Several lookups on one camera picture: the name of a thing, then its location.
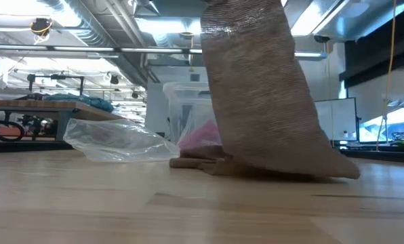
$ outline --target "black frame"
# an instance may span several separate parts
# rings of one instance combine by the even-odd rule
[[[27,76],[28,80],[28,90],[33,90],[33,83],[35,82],[36,78],[50,78],[50,79],[66,79],[66,78],[74,78],[80,79],[80,96],[83,95],[83,89],[85,88],[85,77],[84,76],[73,76],[73,75],[36,75],[36,74],[29,74]]]

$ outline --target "wooden table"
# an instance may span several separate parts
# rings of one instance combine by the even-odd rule
[[[353,160],[358,181],[280,182],[0,154],[0,244],[404,243],[404,164]]]
[[[63,141],[66,126],[71,118],[92,121],[122,119],[118,115],[80,102],[0,100],[0,111],[22,113],[59,121],[56,141]]]

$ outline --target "ceiling light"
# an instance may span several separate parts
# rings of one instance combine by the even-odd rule
[[[296,52],[297,58],[325,58],[326,54],[311,52]]]
[[[293,36],[306,36],[311,34],[318,25],[331,12],[332,8],[337,6],[341,0],[333,0],[332,4],[321,4],[320,1],[313,1],[291,29]]]
[[[47,50],[47,47],[36,45],[0,45],[0,49],[8,50]]]
[[[122,52],[140,52],[151,54],[182,54],[182,49],[177,48],[122,48]]]
[[[190,49],[191,54],[202,54],[202,49]]]
[[[330,13],[330,15],[328,15],[328,17],[326,17],[326,19],[324,19],[319,25],[318,27],[316,27],[316,29],[314,29],[314,31],[312,32],[312,34],[317,34],[319,33],[327,24],[329,24],[329,22],[331,20],[333,20],[333,18],[339,14],[339,12],[341,10],[343,10],[345,8],[345,6],[350,2],[351,0],[345,0],[343,1],[332,13]]]
[[[113,52],[112,47],[54,47],[54,49],[68,52]]]
[[[200,20],[195,20],[191,22],[191,24],[188,26],[187,32],[190,32],[195,35],[200,35],[202,30],[201,30],[201,21]]]
[[[10,89],[28,89],[28,86],[13,86],[8,85],[6,88]],[[48,89],[48,90],[80,90],[79,87],[33,87],[33,89]],[[83,91],[95,91],[95,92],[120,92],[120,89],[115,88],[83,88]]]
[[[186,28],[180,20],[146,20],[136,18],[142,32],[150,34],[183,33]]]

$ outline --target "cable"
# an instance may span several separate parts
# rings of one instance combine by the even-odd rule
[[[23,126],[21,126],[18,123],[10,122],[10,121],[0,121],[0,124],[6,125],[6,126],[9,126],[9,125],[14,126],[20,131],[20,135],[17,136],[17,138],[15,138],[15,139],[8,139],[3,136],[0,136],[0,141],[2,141],[2,142],[17,142],[17,141],[21,140],[26,133]]]
[[[51,27],[52,27],[52,25],[53,25],[53,20],[50,22],[50,24],[47,26],[47,27],[45,27],[44,29],[42,29],[42,30],[34,30],[34,29],[32,29],[32,27],[33,27],[33,22],[31,22],[31,31],[32,32],[34,32],[34,33],[45,33],[45,32],[47,32]]]
[[[386,97],[384,98],[383,101],[383,115],[381,118],[381,124],[380,128],[378,130],[378,136],[377,136],[377,151],[380,150],[380,133],[383,128],[383,120],[386,118],[386,124],[387,124],[387,101],[388,101],[388,94],[390,90],[390,82],[391,82],[391,76],[392,76],[392,67],[393,67],[393,56],[395,53],[395,31],[396,31],[396,19],[397,19],[397,0],[393,0],[393,18],[392,18],[392,39],[391,39],[391,44],[390,44],[390,61],[389,61],[389,70],[387,73],[387,84],[386,84]]]

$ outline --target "plastic bag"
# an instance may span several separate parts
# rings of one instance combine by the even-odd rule
[[[64,141],[92,161],[161,161],[179,155],[179,148],[161,136],[128,120],[71,119]]]
[[[213,108],[211,105],[196,104],[190,111],[178,146],[181,150],[186,150],[214,145],[222,145],[222,141]]]

